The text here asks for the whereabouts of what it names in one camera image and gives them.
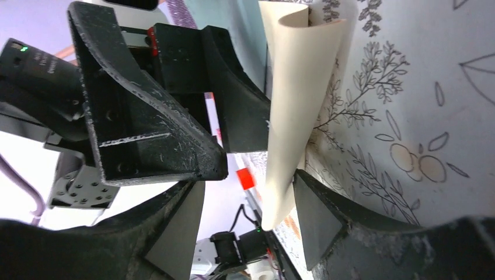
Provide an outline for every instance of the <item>purple cable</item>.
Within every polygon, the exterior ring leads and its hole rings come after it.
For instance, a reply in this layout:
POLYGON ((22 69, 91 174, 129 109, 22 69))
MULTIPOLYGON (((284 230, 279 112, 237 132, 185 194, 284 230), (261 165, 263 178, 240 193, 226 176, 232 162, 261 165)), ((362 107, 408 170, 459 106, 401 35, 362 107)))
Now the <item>purple cable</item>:
POLYGON ((31 213, 34 215, 33 220, 31 221, 31 225, 38 226, 40 223, 41 215, 45 210, 45 203, 40 193, 33 188, 23 177, 21 177, 10 164, 4 159, 2 155, 0 155, 0 171, 7 176, 14 184, 16 184, 23 191, 27 192, 34 201, 36 202, 36 210, 31 213))
POLYGON ((193 16, 187 9, 184 1, 166 0, 165 4, 167 5, 167 8, 169 8, 174 25, 198 29, 198 26, 196 25, 196 22, 194 22, 193 16))

